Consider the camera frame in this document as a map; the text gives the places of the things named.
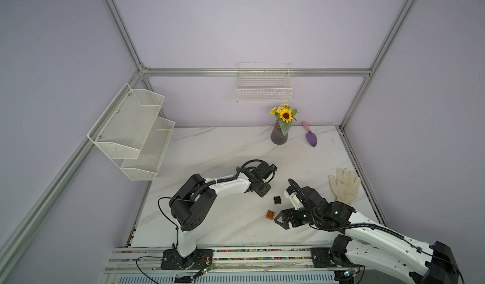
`wall-mounted wire shelf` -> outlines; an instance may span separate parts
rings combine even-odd
[[[287,103],[293,86],[289,63],[238,63],[238,102]]]
[[[132,181],[153,180],[172,135],[175,122],[158,114],[164,96],[146,89],[131,89],[103,128],[88,138]]]

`black bracket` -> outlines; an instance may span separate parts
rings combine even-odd
[[[213,249],[197,249],[193,251],[188,257],[182,258],[172,245],[172,249],[163,251],[163,258],[161,259],[161,270],[177,270],[177,269],[197,269],[201,270],[207,267],[207,261],[212,262]]]
[[[330,247],[312,247],[311,260],[314,268],[337,267],[337,264],[333,261],[333,256],[330,254]],[[345,262],[341,266],[351,268],[357,265]]]

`white marble surface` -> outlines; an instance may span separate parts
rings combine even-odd
[[[176,240],[175,227],[159,211],[157,200],[171,197],[195,174],[205,178],[233,174],[236,166],[251,159],[262,159],[278,167],[270,191],[263,197],[254,192],[217,198],[197,231],[199,246],[318,245],[332,243],[337,233],[318,231],[308,225],[284,230],[266,219],[268,210],[292,208],[283,192],[288,178],[301,187],[310,186],[332,202],[328,176],[337,168],[353,169],[335,126],[311,126],[318,144],[311,147],[302,126],[292,127],[284,145],[270,140],[273,127],[175,128],[158,177],[153,181],[131,245],[133,247],[170,247]],[[282,204],[275,205],[274,196]],[[164,213],[170,216],[169,200],[161,200]],[[376,220],[367,196],[359,187],[351,204],[356,210]]]

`yellow flower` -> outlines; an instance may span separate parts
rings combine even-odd
[[[286,123],[291,122],[293,120],[292,111],[290,109],[282,108],[279,112],[279,118]]]

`aluminum frame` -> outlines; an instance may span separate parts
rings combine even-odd
[[[131,87],[135,87],[136,84],[142,82],[145,87],[153,91],[153,88],[149,82],[150,76],[237,76],[237,69],[197,69],[197,68],[146,68],[138,56],[135,46],[130,38],[130,35],[126,29],[121,14],[116,6],[114,0],[102,0],[106,10],[125,46],[129,57],[136,68],[135,73],[131,76],[129,84]],[[349,157],[354,164],[356,172],[362,179],[364,189],[366,190],[371,205],[376,212],[379,222],[387,226],[387,222],[382,214],[382,211],[375,200],[375,196],[367,182],[365,174],[362,171],[359,161],[353,151],[350,141],[345,135],[345,128],[347,127],[351,117],[353,116],[356,108],[360,104],[363,96],[369,88],[374,76],[381,67],[385,57],[387,56],[391,46],[394,44],[399,32],[403,28],[403,24],[409,16],[412,8],[416,4],[417,0],[405,0],[396,19],[394,20],[391,29],[389,30],[384,42],[382,43],[379,52],[377,53],[370,69],[290,69],[290,75],[292,76],[361,76],[364,80],[356,93],[347,113],[345,114],[342,123],[338,126],[339,134],[342,138],[343,144],[349,154]],[[106,111],[102,115],[102,121],[99,121],[101,127],[105,121],[108,120],[109,115],[113,112],[113,109],[117,106],[117,102],[124,96],[124,93],[119,93],[117,97],[111,102]],[[27,217],[22,221],[21,225],[17,228],[13,236],[9,239],[6,245],[0,251],[0,284],[6,282],[9,275],[15,269],[16,265],[20,261],[22,255],[32,243],[40,231],[41,226],[47,219],[47,217],[55,208],[59,199],[64,195],[64,192],[69,187],[70,182],[76,176],[79,169],[82,167],[86,157],[88,156],[94,144],[86,137],[83,142],[76,149],[71,158],[67,161],[59,174],[54,178],[46,192],[40,197],[34,208],[29,212]],[[144,197],[139,205],[137,214],[134,217],[133,224],[136,226],[140,217],[141,209],[144,199],[148,194],[151,181],[147,184]]]
[[[362,84],[359,90],[357,91],[354,99],[352,100],[352,103],[350,104],[348,111],[345,113],[345,116],[343,117],[342,123],[340,124],[340,128],[342,130],[345,130],[345,128],[348,126],[350,119],[352,118],[352,116],[355,113],[355,110],[357,109],[360,102],[362,101],[362,98],[367,92],[367,89],[369,89],[369,86],[371,85],[374,79],[374,76],[379,71],[379,68],[384,62],[384,59],[387,56],[392,45],[396,41],[396,38],[399,32],[401,32],[401,30],[403,29],[403,25],[406,22],[406,19],[409,17],[409,14],[417,1],[418,0],[405,0],[403,5],[401,6],[401,9],[399,9],[396,19],[394,19],[394,22],[392,23],[391,29],[387,33],[384,39],[384,42],[381,45],[381,48],[379,49],[377,55],[374,58],[374,61],[372,62],[371,74],[369,75],[369,77],[364,77],[364,80],[362,81]]]
[[[293,245],[293,246],[236,246],[236,247],[198,247],[200,249],[257,249],[257,248],[312,248],[312,247],[330,247],[329,244],[309,244],[309,245]],[[109,263],[106,265],[105,274],[122,274],[122,273],[138,273],[135,259],[141,256],[153,256],[155,258],[144,259],[138,261],[138,266],[146,272],[150,273],[167,273],[169,270],[161,270],[160,263],[163,257],[163,251],[166,248],[158,247],[133,247],[127,250],[126,248],[115,248],[110,257]],[[221,257],[240,257],[242,254],[250,254],[251,257],[266,257],[267,251],[255,251],[255,252],[219,252]],[[279,251],[282,257],[292,256],[310,256],[310,251]],[[240,263],[243,266],[234,267],[234,263]],[[325,270],[347,270],[346,267],[334,267],[327,268]],[[211,272],[227,272],[227,271],[298,271],[298,270],[315,270],[311,259],[298,259],[298,260],[221,260],[217,261],[217,267]]]
[[[141,81],[141,79],[142,73],[136,71],[131,76],[128,84],[130,87],[134,87]],[[96,122],[96,131],[102,129],[127,92],[127,90],[119,92],[111,101],[103,112],[100,120]],[[56,207],[57,203],[64,195],[64,192],[75,178],[93,147],[94,144],[89,141],[88,137],[85,137],[74,154],[72,154],[71,158],[61,169],[61,172],[54,178],[47,190],[40,197],[39,201],[37,201],[27,217],[22,221],[15,233],[2,248],[0,251],[0,283],[4,283],[15,269],[23,254],[27,251],[27,248],[31,245],[33,239],[39,233],[45,220],[51,214],[53,208]]]
[[[281,72],[281,69],[246,69],[246,73]],[[237,68],[146,68],[145,76],[238,76]],[[290,76],[361,76],[371,74],[368,68],[290,68]]]

